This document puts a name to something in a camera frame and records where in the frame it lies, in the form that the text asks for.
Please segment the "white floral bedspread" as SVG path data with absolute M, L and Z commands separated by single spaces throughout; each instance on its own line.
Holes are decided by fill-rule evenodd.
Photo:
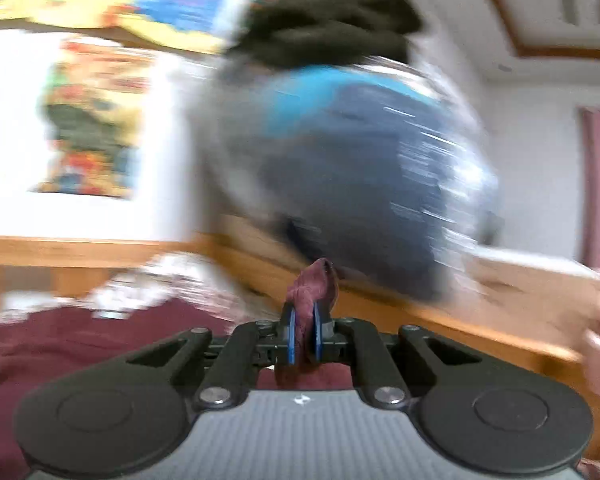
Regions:
M 166 252 L 139 268 L 115 273 L 105 284 L 76 298 L 24 292 L 0 304 L 0 324 L 16 324 L 38 312 L 68 307 L 87 310 L 94 318 L 125 320 L 172 299 L 223 321 L 237 321 L 245 313 L 239 287 L 212 259 L 192 252 Z

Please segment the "maroon knit garment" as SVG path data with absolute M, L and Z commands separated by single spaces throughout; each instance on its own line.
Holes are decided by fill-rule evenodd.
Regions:
M 221 321 L 180 300 L 140 311 L 126 321 L 92 318 L 65 308 L 32 315 L 19 325 L 0 325 L 0 479 L 22 479 L 29 470 L 12 426 L 19 403 L 52 380 L 142 348 L 193 325 L 215 332 Z M 323 405 L 289 402 L 283 415 L 273 399 L 245 425 L 206 416 L 193 437 L 140 479 L 342 479 L 352 454 L 318 428 Z

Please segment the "colourful painting poster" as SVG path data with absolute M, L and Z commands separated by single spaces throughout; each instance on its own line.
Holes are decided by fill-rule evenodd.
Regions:
M 50 71 L 42 110 L 52 158 L 38 192 L 128 198 L 149 75 L 146 50 L 65 40 Z

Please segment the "black garment on bag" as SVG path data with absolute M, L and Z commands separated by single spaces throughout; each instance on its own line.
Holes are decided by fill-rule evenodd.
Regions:
M 268 0 L 252 6 L 229 55 L 289 70 L 408 62 L 407 37 L 426 29 L 411 0 Z

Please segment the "plastic bag with dark clothes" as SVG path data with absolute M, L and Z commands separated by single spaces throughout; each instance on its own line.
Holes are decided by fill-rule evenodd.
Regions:
M 427 302 L 452 292 L 498 181 L 481 125 L 440 74 L 236 55 L 195 112 L 232 214 L 347 278 Z

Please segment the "wooden bed frame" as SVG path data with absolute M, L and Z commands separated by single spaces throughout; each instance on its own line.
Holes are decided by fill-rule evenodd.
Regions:
M 104 284 L 115 270 L 137 269 L 152 257 L 187 252 L 208 257 L 234 280 L 272 300 L 281 300 L 304 265 L 291 250 L 238 217 L 226 217 L 218 234 L 197 233 L 189 242 L 137 240 L 53 240 L 0 236 L 5 268 L 47 268 L 61 297 L 81 297 Z M 424 326 L 442 336 L 534 370 L 577 390 L 594 415 L 594 436 L 586 455 L 600 459 L 600 396 L 585 383 L 582 346 L 558 332 L 559 313 L 541 307 L 566 301 L 571 286 L 547 272 L 506 271 L 483 287 L 460 287 L 449 304 L 422 304 L 362 282 L 343 281 L 336 313 L 360 316 L 390 330 Z

